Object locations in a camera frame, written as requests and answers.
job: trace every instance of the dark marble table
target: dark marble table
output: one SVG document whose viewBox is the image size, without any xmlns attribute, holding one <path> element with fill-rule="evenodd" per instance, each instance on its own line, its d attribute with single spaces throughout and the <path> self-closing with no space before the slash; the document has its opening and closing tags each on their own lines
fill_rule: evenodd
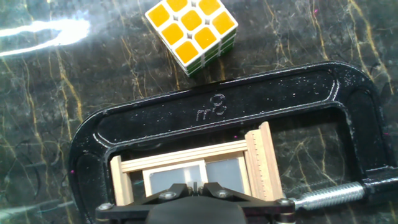
<svg viewBox="0 0 398 224">
<path fill-rule="evenodd" d="M 306 63 L 339 60 L 369 75 L 398 151 L 396 0 L 225 0 L 239 22 L 235 48 L 196 79 L 149 28 L 155 2 L 0 0 L 0 223 L 83 223 L 66 163 L 94 111 Z M 271 130 L 288 197 L 353 178 L 333 113 L 273 120 Z M 297 223 L 398 223 L 397 212 L 394 201 L 353 203 Z"/>
</svg>

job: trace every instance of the embossed logo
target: embossed logo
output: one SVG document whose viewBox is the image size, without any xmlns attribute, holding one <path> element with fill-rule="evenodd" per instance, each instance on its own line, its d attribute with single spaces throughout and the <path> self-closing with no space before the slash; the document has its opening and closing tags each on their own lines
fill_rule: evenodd
<svg viewBox="0 0 398 224">
<path fill-rule="evenodd" d="M 197 121 L 200 120 L 206 120 L 208 118 L 210 118 L 211 114 L 216 114 L 218 116 L 221 116 L 225 113 L 226 111 L 226 106 L 225 106 L 225 102 L 226 98 L 224 95 L 222 95 L 221 93 L 215 94 L 214 96 L 212 96 L 210 98 L 210 103 L 212 108 L 211 109 L 205 109 L 205 110 L 198 110 L 197 111 Z"/>
</svg>

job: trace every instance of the screw head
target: screw head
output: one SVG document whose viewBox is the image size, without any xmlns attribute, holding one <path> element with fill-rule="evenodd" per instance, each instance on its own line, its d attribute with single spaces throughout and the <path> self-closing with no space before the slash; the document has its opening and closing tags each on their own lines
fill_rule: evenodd
<svg viewBox="0 0 398 224">
<path fill-rule="evenodd" d="M 164 192 L 159 195 L 159 198 L 170 200 L 173 199 L 177 194 L 175 192 Z"/>
<path fill-rule="evenodd" d="M 228 192 L 226 190 L 219 190 L 217 191 L 217 196 L 219 198 L 226 198 L 228 196 Z"/>
<path fill-rule="evenodd" d="M 198 187 L 198 193 L 201 195 L 203 193 L 203 187 Z"/>
<path fill-rule="evenodd" d="M 291 201 L 287 198 L 278 199 L 277 202 L 281 205 L 291 205 L 293 203 L 293 201 Z"/>
<path fill-rule="evenodd" d="M 111 209 L 113 207 L 113 204 L 111 204 L 111 203 L 104 203 L 104 204 L 102 204 L 102 205 L 100 205 L 99 207 L 98 207 L 98 209 L 99 210 L 109 210 L 109 209 Z"/>
</svg>

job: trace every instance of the rubik's cube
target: rubik's cube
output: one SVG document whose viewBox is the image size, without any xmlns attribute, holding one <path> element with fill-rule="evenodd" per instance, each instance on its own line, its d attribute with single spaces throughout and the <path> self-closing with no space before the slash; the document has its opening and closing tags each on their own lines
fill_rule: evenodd
<svg viewBox="0 0 398 224">
<path fill-rule="evenodd" d="M 163 0 L 145 16 L 188 76 L 235 43 L 238 23 L 220 0 Z"/>
</svg>

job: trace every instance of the glass pane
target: glass pane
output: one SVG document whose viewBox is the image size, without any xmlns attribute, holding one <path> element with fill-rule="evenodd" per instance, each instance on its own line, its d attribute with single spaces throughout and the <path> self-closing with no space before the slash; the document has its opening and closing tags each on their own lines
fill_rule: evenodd
<svg viewBox="0 0 398 224">
<path fill-rule="evenodd" d="M 199 166 L 184 167 L 149 175 L 152 194 L 170 188 L 173 184 L 201 182 Z"/>
<path fill-rule="evenodd" d="M 209 182 L 218 182 L 222 187 L 244 193 L 238 159 L 207 163 L 206 170 Z"/>
</svg>

